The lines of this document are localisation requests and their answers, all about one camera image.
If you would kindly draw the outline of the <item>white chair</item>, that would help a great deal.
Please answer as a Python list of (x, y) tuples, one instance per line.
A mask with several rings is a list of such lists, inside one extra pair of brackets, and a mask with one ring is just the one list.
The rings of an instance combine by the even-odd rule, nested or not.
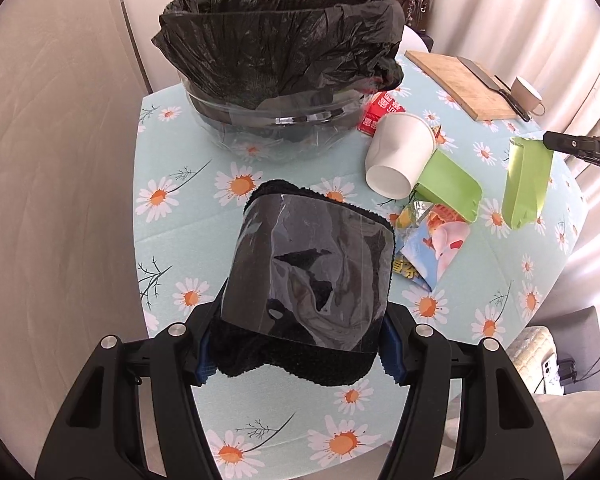
[(401, 54), (405, 54), (407, 51), (430, 52), (433, 46), (434, 40), (430, 36), (404, 26), (399, 47)]

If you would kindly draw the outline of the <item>white paper cup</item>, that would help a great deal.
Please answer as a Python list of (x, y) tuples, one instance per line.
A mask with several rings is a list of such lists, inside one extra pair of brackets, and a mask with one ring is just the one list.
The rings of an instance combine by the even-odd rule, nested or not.
[(365, 180), (377, 194), (404, 200), (437, 148), (430, 125), (408, 113), (391, 113), (379, 119), (365, 157)]

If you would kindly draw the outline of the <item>wooden cutting board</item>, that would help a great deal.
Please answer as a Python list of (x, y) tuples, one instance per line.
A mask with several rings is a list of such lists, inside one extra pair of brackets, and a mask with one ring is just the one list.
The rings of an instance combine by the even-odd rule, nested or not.
[(405, 56), (433, 79), (476, 122), (516, 119), (506, 99), (486, 86), (454, 56), (407, 50)]

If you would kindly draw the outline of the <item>brown leather handbag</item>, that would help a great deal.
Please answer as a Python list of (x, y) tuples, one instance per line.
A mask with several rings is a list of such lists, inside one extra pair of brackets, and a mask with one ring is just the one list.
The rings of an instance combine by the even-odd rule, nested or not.
[(424, 34), (428, 27), (430, 0), (396, 0), (404, 13), (405, 25)]

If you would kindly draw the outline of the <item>beige ceramic mug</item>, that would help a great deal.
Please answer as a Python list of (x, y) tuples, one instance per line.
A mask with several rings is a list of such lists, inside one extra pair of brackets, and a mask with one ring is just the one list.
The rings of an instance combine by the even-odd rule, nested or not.
[(510, 88), (510, 94), (527, 113), (536, 117), (545, 115), (546, 107), (542, 96), (529, 81), (516, 77)]

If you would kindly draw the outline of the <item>black lined glass trash bowl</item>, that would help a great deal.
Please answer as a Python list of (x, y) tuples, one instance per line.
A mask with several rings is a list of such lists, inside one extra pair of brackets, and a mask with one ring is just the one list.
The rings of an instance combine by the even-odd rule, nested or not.
[(213, 0), (215, 12), (250, 10), (208, 86), (183, 79), (200, 130), (236, 152), (281, 159), (330, 148), (358, 128), (373, 96), (403, 79), (396, 60), (404, 13), (394, 0)]

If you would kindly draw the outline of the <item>red snack sachet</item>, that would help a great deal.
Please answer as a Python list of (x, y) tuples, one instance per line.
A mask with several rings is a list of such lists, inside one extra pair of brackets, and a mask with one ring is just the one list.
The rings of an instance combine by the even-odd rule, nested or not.
[(389, 92), (379, 92), (367, 104), (358, 124), (358, 130), (373, 136), (381, 118), (387, 114), (403, 113), (404, 110), (405, 108)]

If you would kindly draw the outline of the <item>daisy print blue tablecloth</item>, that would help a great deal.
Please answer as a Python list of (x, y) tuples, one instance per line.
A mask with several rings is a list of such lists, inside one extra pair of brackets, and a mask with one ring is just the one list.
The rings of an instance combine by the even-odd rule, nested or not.
[[(398, 103), (439, 128), (439, 148), (481, 186), (477, 218), (444, 272), (426, 284), (383, 273), (380, 296), (419, 323), (473, 344), (508, 344), (528, 324), (562, 273), (586, 218), (586, 203), (562, 159), (550, 170), (546, 202), (520, 229), (502, 216), (505, 162), (516, 120), (479, 124), (431, 78), (402, 60)], [(143, 99), (135, 153), (134, 247), (148, 333), (182, 322), (213, 300), (230, 274), (242, 300), (264, 283), (299, 289), (318, 320), (338, 299), (373, 296), (370, 246), (388, 246), (400, 200), (364, 177), (370, 138), (358, 130), (326, 151), (297, 144), (289, 155), (256, 138), (216, 144), (181, 84)], [(247, 263), (236, 269), (238, 240)], [(396, 433), (406, 392), (373, 360), (360, 378), (311, 382), (263, 364), (218, 370), (194, 390), (215, 465), (225, 479), (283, 479), (341, 465)]]

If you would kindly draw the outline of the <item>green cartoon paper package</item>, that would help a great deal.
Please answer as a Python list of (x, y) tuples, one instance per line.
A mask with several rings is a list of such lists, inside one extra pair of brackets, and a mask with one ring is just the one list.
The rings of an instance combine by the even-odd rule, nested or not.
[(553, 152), (541, 140), (514, 136), (509, 140), (502, 215), (512, 230), (535, 222), (546, 200)]

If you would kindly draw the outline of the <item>colourful foil snack wrapper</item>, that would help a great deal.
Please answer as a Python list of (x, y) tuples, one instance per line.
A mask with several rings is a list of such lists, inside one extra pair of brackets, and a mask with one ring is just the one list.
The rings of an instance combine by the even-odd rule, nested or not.
[(416, 200), (396, 217), (393, 272), (431, 292), (468, 239), (470, 224), (454, 209)]

